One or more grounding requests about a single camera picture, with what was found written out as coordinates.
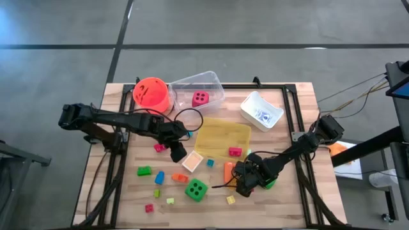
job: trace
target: red dice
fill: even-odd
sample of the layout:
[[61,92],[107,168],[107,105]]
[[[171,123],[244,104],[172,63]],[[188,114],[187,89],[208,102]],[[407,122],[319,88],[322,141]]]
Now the red dice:
[[209,94],[205,91],[196,91],[193,93],[192,107],[209,103]]

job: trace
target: white container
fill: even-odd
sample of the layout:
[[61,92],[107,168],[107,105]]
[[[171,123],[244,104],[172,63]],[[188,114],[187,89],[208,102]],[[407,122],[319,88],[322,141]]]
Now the white container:
[[369,175],[369,182],[376,188],[397,185],[396,170],[389,169]]
[[269,131],[284,114],[282,108],[276,108],[253,91],[240,106],[242,116],[263,132]]

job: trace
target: yellow plastic tray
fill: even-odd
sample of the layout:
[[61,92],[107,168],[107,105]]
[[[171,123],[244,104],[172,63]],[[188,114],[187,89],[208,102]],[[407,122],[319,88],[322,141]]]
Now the yellow plastic tray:
[[[251,127],[216,118],[204,118],[194,150],[202,156],[224,160],[244,160],[249,148]],[[229,148],[242,149],[240,157],[231,157]]]

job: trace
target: wooden table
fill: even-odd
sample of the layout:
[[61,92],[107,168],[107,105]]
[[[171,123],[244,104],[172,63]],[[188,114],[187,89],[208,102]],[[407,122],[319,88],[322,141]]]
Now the wooden table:
[[[313,85],[310,82],[295,83],[297,86],[298,99],[302,110],[305,129],[308,130],[311,123],[318,116],[318,106],[314,95]],[[121,100],[122,84],[107,84],[101,109],[118,111]],[[218,113],[211,117],[226,119],[228,121],[251,126],[250,149],[252,151],[283,151],[291,145],[288,132],[286,114],[275,124],[269,132],[262,132],[250,124],[240,115],[240,104],[244,101],[251,89],[227,89],[226,99]],[[282,91],[278,89],[260,89],[261,96],[275,107],[284,109]],[[292,114],[294,106],[290,97]],[[198,122],[187,123],[188,129],[198,126]],[[297,119],[293,115],[295,127]],[[187,153],[194,149],[195,138],[183,143]],[[179,163],[173,163],[169,151],[156,153],[153,145],[157,142],[148,137],[131,134],[128,148],[128,157],[125,166],[125,175],[121,192],[121,201],[118,210],[116,227],[131,228],[204,228],[204,227],[230,227],[230,228],[272,228],[272,227],[305,227],[304,215],[294,161],[288,163],[270,190],[256,187],[250,197],[242,197],[230,188],[209,188],[204,199],[197,203],[185,195],[186,184],[177,183],[171,179],[173,173],[188,174],[190,178],[197,178],[209,187],[223,184],[224,161],[215,159],[213,168],[206,166],[206,158],[190,173]],[[94,145],[91,148],[89,160],[86,166],[84,180],[75,211],[73,224],[84,220],[84,210],[87,194],[98,163],[104,155],[102,145]],[[103,163],[96,179],[91,195],[90,210],[100,199],[105,183],[108,157]],[[151,176],[138,177],[136,175],[139,166],[150,165]],[[313,160],[313,168],[318,186],[318,193],[324,202],[336,215],[346,223],[344,208],[339,194],[336,177],[332,167],[330,155],[327,149],[319,148]],[[163,185],[156,185],[154,180],[158,171],[165,172]],[[153,191],[159,188],[160,197],[154,198]],[[228,205],[227,196],[233,195],[235,204]],[[174,198],[174,204],[168,205],[166,199]],[[154,213],[145,213],[144,205],[152,203]],[[313,220],[313,202],[309,197],[309,207]],[[111,205],[108,204],[107,220],[111,214]]]

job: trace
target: orange bucket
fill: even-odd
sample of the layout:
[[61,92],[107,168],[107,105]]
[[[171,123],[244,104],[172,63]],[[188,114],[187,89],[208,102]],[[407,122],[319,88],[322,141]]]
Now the orange bucket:
[[136,104],[142,108],[164,112],[169,107],[167,86],[159,78],[148,77],[141,80],[136,84],[132,94]]

